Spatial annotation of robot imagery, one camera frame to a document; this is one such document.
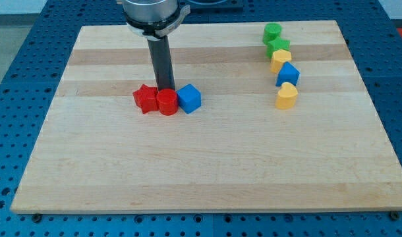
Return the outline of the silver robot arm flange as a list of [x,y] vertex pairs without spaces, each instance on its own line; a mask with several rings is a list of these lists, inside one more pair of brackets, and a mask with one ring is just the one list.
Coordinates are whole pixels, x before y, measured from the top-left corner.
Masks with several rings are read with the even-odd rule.
[[131,32],[150,41],[165,38],[190,14],[190,6],[178,0],[123,0],[122,5]]

